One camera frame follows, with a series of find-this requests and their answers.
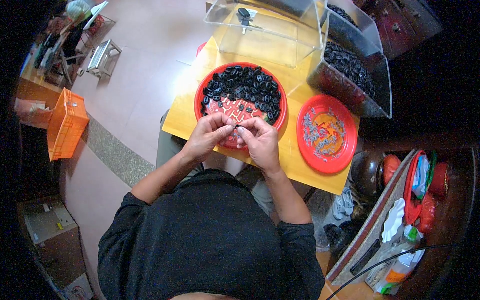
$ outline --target black shirt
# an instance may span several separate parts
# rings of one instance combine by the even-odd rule
[[[241,183],[214,169],[152,205],[127,193],[98,249],[107,299],[317,300],[325,283],[313,224],[275,227]]]

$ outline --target hand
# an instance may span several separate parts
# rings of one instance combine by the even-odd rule
[[[239,125],[237,132],[237,148],[248,146],[250,157],[262,170],[265,176],[281,171],[280,159],[278,158],[278,132],[259,117],[245,120]]]
[[[234,126],[235,122],[221,112],[201,117],[181,153],[196,163],[205,161],[215,145],[223,145],[233,134]]]

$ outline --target black cable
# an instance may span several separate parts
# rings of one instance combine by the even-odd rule
[[[399,253],[397,255],[394,255],[394,256],[390,256],[389,258],[387,259],[384,259],[382,260],[381,262],[379,263],[376,263],[374,265],[372,265],[371,267],[368,267],[366,268],[365,270],[361,271],[360,273],[356,274],[355,276],[353,276],[352,279],[350,279],[349,281],[347,281],[346,283],[344,283],[341,287],[339,287],[335,292],[333,292],[333,294],[331,294],[326,300],[330,300],[333,296],[335,296],[341,289],[343,289],[344,287],[346,287],[350,282],[352,282],[353,280],[357,279],[358,277],[362,276],[363,274],[367,273],[368,271],[372,270],[373,268],[375,268],[376,266],[380,265],[380,264],[383,264],[385,262],[388,262],[389,260],[391,259],[394,259],[394,258],[397,258],[399,256],[402,256],[403,254],[407,254],[407,253],[411,253],[411,254],[414,254],[416,251],[420,251],[420,250],[426,250],[426,249],[433,249],[433,248],[444,248],[444,247],[455,247],[455,246],[458,246],[458,244],[443,244],[443,245],[432,245],[432,246],[426,246],[426,247],[421,247],[421,248],[417,248],[417,249],[411,249],[411,250],[408,250],[408,251],[404,251],[402,253]]]

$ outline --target metal stool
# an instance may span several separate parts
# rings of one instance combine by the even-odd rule
[[[118,51],[118,53],[121,53],[121,49],[112,42],[111,39],[98,45],[92,55],[90,63],[88,64],[87,72],[98,78],[102,77],[103,74],[111,76],[112,72],[106,69],[106,65],[108,58],[110,57],[110,51],[113,49]]]

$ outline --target white sneaker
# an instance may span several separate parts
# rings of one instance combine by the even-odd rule
[[[332,204],[332,214],[337,220],[341,220],[345,215],[345,204],[342,195],[335,196]]]
[[[344,204],[345,214],[347,216],[351,215],[353,213],[353,198],[350,188],[346,187],[343,189],[342,200]]]

